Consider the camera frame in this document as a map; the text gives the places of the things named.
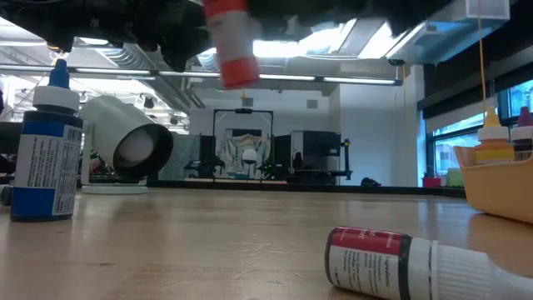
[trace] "wooden table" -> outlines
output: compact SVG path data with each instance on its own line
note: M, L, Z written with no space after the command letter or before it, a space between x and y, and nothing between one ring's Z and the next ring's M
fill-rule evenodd
M460 199L159 189L80 195L72 221L11 223L2 208L0 299L367 299L326 280L337 225L439 239L533 276L533 227Z

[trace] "air duct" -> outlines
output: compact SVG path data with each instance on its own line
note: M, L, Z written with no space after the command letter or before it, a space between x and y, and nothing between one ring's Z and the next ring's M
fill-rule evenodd
M98 49L97 51L104 57L116 63L119 68L136 70L157 69L156 65L137 45L124 44L122 49ZM174 87L168 82L168 79L164 77L156 77L155 80L146 82L146 84L152 87L170 108L185 113L189 112L191 103L183 96L182 92L180 92L177 87Z

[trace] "white cylinder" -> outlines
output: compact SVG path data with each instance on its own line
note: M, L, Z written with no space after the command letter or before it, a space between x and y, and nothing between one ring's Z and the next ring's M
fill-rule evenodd
M115 97L88 101L80 117L92 124L92 147L123 178L158 172L172 153L168 129Z

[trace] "red label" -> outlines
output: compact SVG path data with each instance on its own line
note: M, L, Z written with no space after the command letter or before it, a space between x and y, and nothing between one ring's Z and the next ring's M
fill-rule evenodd
M331 245L374 253L400 255L400 242L404 236L405 234L395 232L338 227L331 237Z

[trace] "window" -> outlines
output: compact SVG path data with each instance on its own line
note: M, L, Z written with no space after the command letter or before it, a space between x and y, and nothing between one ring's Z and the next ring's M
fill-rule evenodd
M454 146L474 147L478 144L476 132L459 137L435 140L435 175L446 175L449 168L459 167L456 153L453 151Z
M433 132L434 136L439 136L441 134L453 133L462 129L473 128L475 126L483 125L483 113L469 117L465 120L453 123L449 126L437 129Z
M524 106L533 112L533 80L511 87L507 92L511 117L520 116L520 109Z

